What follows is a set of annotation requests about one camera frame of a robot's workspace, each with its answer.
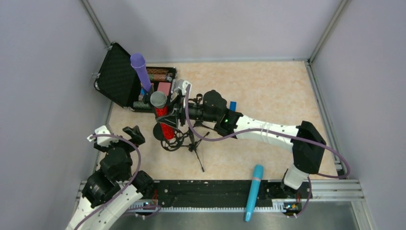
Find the purple microphone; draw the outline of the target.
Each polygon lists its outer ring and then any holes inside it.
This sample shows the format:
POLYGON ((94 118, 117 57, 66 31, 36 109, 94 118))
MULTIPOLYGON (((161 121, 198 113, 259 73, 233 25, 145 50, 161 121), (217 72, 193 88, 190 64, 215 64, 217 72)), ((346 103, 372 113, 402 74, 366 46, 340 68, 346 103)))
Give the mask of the purple microphone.
POLYGON ((146 95, 151 94, 152 84, 148 76, 146 60, 141 53, 134 53, 130 56, 130 65, 136 71, 142 88, 146 95))

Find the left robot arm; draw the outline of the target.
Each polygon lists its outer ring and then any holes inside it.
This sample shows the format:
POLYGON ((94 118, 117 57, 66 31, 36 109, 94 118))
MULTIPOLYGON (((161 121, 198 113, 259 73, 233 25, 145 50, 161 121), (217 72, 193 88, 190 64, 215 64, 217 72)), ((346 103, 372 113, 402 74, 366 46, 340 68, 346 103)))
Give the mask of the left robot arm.
POLYGON ((145 138, 138 126, 123 131, 129 139, 114 135, 109 126, 101 126, 87 137, 105 156, 86 180, 68 230, 108 230, 134 202, 152 191, 154 180, 139 169, 140 161, 132 172, 131 153, 140 154, 138 147, 145 138))

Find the red glitter microphone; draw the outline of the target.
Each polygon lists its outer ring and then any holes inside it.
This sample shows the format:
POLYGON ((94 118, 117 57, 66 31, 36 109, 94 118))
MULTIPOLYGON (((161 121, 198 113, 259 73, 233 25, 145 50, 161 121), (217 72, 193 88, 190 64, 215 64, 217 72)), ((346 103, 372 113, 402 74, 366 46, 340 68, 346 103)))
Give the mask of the red glitter microphone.
MULTIPOLYGON (((150 96, 150 103, 155 109, 157 118, 163 119, 168 115, 167 96, 164 92, 153 92, 150 96)), ((172 127, 162 122, 160 122, 160 127, 165 140, 172 140, 175 138, 175 132, 172 127)))

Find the black tripod stand with shockmount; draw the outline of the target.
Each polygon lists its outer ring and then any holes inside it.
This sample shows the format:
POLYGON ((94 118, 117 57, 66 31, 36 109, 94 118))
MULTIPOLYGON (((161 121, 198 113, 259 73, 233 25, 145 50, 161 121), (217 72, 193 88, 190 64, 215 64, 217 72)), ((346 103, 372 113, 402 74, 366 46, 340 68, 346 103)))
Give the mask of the black tripod stand with shockmount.
POLYGON ((192 152, 195 154, 199 165, 201 167, 202 172, 205 172, 205 169, 203 167, 202 161, 199 157, 199 154, 197 152, 197 149, 202 142, 202 139, 197 140, 193 132, 189 129, 187 132, 181 132, 178 130, 174 131, 175 136, 174 138, 168 140, 163 138, 160 141, 161 147, 169 152, 174 152, 177 151, 180 148, 187 148, 189 152, 192 152))

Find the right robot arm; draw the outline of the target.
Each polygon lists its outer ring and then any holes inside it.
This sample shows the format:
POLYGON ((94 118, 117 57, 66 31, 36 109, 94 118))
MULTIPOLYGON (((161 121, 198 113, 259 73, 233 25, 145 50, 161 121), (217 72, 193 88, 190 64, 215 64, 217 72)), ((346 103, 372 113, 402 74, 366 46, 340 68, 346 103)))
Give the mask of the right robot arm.
POLYGON ((310 122, 288 126, 254 119, 228 108, 227 101, 215 90, 190 99, 182 89, 172 101, 157 91, 150 96, 150 102, 156 110, 156 121, 162 126, 163 140, 173 140, 176 147, 183 142, 177 140, 179 126, 187 125, 192 138, 211 142, 249 139, 288 151, 293 155, 293 164, 283 176, 282 185, 292 190, 298 190, 308 176, 319 174, 327 145, 310 122))

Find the black round-base mic stand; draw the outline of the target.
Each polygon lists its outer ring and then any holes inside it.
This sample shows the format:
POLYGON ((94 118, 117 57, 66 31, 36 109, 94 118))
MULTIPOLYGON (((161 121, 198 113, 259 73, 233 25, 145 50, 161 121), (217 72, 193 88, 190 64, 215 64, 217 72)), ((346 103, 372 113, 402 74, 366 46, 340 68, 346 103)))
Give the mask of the black round-base mic stand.
MULTIPOLYGON (((155 115, 155 118, 159 118, 168 114, 167 95, 164 92, 146 92, 143 96, 143 102, 151 108, 152 112, 155 115)), ((158 121, 154 125, 153 135, 155 139, 159 141, 165 140, 161 123, 158 121)))

